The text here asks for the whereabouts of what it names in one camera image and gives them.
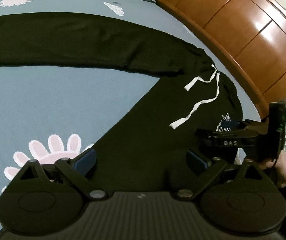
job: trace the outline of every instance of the human hand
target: human hand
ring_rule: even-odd
[[[275,161],[272,161],[271,158],[267,158],[260,163],[257,163],[258,166],[265,170],[267,168],[272,168]],[[286,186],[286,152],[282,150],[280,152],[279,158],[275,164],[276,172],[277,172],[277,187],[283,188]]]

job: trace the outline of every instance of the wooden headboard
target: wooden headboard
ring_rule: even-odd
[[[275,0],[156,0],[225,65],[261,118],[286,99],[286,10]]]

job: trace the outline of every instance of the metal screw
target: metal screw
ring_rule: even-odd
[[[103,197],[105,197],[105,194],[106,193],[103,190],[92,190],[90,192],[90,196],[92,198],[103,198]]]
[[[183,197],[183,198],[192,197],[193,191],[189,189],[180,189],[178,191],[178,196]]]

